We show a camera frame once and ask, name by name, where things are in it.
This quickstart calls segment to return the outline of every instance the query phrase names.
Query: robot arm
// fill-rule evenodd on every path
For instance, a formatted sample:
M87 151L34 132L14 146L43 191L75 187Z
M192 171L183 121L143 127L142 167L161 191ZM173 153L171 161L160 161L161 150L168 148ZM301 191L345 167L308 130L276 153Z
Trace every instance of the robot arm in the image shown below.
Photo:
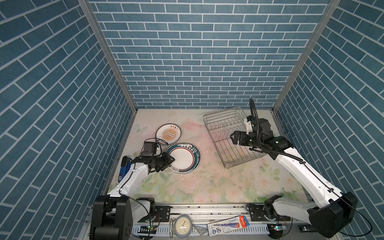
M140 198L134 204L131 204L130 199L150 172L163 171L175 160L167 152L159 155L160 152L156 142L144 142L142 153L131 161L131 167L120 183L107 195L96 198L90 240L127 240L135 223L143 217L151 218L155 215L153 198Z
M252 116L244 120L246 132L231 134L233 144L250 146L250 150L268 153L285 167L308 191L314 203L301 203L275 195L265 201L266 216L289 216L313 225L325 237L332 237L354 215L357 198L343 193L310 166L293 145L283 136L274 137L266 119L258 119L253 100L250 99Z

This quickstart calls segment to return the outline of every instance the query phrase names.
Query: tile wall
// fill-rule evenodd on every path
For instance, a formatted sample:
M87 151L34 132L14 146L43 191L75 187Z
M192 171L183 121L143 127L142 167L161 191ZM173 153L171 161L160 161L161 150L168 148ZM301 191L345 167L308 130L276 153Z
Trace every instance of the tile wall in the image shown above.
M278 115L300 153L384 230L384 1L342 0ZM362 218L349 234L368 230Z
M91 0L139 108L272 108L328 0Z
M73 239L132 112L77 0L0 1L0 239Z

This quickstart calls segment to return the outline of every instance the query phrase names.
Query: stacked plates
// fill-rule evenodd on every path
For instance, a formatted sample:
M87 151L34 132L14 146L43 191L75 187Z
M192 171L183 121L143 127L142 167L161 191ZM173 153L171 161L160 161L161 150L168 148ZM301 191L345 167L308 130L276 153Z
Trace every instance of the stacked plates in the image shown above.
M178 173L189 173L197 168L200 163L200 152L192 144L178 143L167 150L175 161L169 167Z

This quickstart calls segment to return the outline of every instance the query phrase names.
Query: clock face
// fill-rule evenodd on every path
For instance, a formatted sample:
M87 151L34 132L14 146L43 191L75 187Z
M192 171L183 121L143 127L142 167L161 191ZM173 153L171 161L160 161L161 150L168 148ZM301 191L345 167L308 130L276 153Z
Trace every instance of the clock face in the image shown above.
M186 237L190 234L190 230L192 227L192 223L187 217L179 217L175 224L175 230L178 235L186 235Z

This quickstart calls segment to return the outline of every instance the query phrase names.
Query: dish rack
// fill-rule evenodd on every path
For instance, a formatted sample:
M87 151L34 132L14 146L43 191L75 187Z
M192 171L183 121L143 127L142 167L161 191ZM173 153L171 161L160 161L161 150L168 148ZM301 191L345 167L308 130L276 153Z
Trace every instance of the dish rack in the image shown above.
M251 151L249 147L233 144L230 135L233 131L246 131L244 124L246 117L244 110L240 107L203 116L205 128L209 132L225 168L233 167L265 155Z

